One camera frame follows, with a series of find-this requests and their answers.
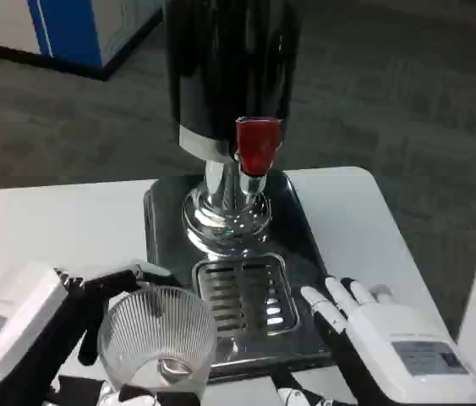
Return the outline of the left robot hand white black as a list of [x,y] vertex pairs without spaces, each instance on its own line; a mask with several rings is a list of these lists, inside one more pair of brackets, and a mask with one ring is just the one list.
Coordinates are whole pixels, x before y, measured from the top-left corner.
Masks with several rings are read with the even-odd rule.
[[52,381],[73,350],[85,367],[102,360],[98,335],[112,298],[178,285],[170,271],[147,261],[92,279],[41,263],[6,274],[0,282],[0,405],[59,403]]

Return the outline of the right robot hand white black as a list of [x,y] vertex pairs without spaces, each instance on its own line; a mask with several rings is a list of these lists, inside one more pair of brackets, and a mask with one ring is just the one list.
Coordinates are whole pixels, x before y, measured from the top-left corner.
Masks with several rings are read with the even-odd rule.
[[476,372],[439,324],[386,286],[352,278],[303,286],[315,329],[356,405],[476,405]]

